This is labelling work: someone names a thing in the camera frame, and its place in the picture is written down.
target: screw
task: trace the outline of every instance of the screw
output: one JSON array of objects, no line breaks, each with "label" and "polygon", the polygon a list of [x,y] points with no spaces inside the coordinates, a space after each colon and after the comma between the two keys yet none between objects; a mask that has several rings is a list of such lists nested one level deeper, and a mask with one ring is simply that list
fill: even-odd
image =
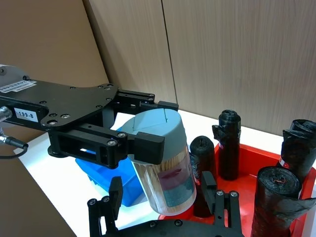
[{"label": "screw", "polygon": [[120,132],[120,133],[118,134],[118,137],[120,137],[120,138],[126,137],[126,133]]},{"label": "screw", "polygon": [[232,195],[232,197],[237,197],[237,196],[238,196],[238,193],[236,193],[236,192],[231,192],[231,195]]},{"label": "screw", "polygon": [[61,118],[63,118],[63,119],[67,119],[67,118],[69,118],[70,117],[70,115],[68,115],[68,114],[65,114],[65,115],[62,115],[62,116],[60,116]]},{"label": "screw", "polygon": [[96,203],[96,200],[95,199],[91,199],[90,201],[89,201],[89,205],[94,205]]},{"label": "screw", "polygon": [[56,120],[50,120],[50,121],[47,122],[47,124],[49,124],[49,125],[54,125],[54,124],[56,124],[56,123],[57,123]]},{"label": "screw", "polygon": [[219,190],[219,191],[217,191],[216,193],[217,193],[217,195],[219,195],[219,196],[221,196],[221,195],[224,194],[224,192],[223,192],[222,190]]},{"label": "screw", "polygon": [[176,226],[182,226],[183,222],[182,222],[181,220],[175,220],[175,221],[174,221],[174,224],[175,224]]},{"label": "screw", "polygon": [[153,227],[155,227],[157,224],[156,224],[156,221],[152,221],[150,224],[149,224],[149,226],[150,226],[150,228],[153,228]]},{"label": "screw", "polygon": [[116,144],[117,144],[117,142],[114,140],[108,141],[109,146],[115,146]]},{"label": "screw", "polygon": [[109,200],[110,200],[110,198],[109,198],[108,196],[106,196],[106,197],[104,197],[104,198],[102,199],[103,202],[108,202]]}]

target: blue plastic box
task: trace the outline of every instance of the blue plastic box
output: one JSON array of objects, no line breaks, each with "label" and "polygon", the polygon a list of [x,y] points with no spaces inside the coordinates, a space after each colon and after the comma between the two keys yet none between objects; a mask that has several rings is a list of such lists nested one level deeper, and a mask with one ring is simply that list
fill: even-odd
[{"label": "blue plastic box", "polygon": [[87,173],[91,181],[102,187],[107,192],[109,191],[111,179],[114,176],[121,176],[123,184],[122,204],[124,206],[131,206],[143,193],[142,186],[139,183],[138,177],[129,158],[121,160],[116,169],[108,169],[104,166],[90,163],[82,159],[76,159],[76,163],[85,173]]}]

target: black trash bag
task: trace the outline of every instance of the black trash bag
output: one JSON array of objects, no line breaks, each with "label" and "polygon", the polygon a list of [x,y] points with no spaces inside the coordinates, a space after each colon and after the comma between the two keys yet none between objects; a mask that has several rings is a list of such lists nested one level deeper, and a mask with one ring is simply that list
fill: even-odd
[{"label": "black trash bag", "polygon": [[316,205],[316,198],[298,199],[301,189],[301,181],[288,169],[260,169],[251,237],[290,237],[293,220]]},{"label": "black trash bag", "polygon": [[218,173],[225,180],[238,178],[241,118],[233,110],[224,110],[213,125],[214,138],[219,141]]},{"label": "black trash bag", "polygon": [[316,123],[294,120],[290,130],[283,131],[281,158],[278,167],[290,169],[304,182],[316,159]]},{"label": "black trash bag", "polygon": [[205,218],[211,216],[207,203],[205,201],[201,178],[203,171],[211,171],[216,179],[216,163],[213,142],[205,136],[196,137],[190,145],[190,163],[196,182],[197,197],[194,202],[194,215]]}]

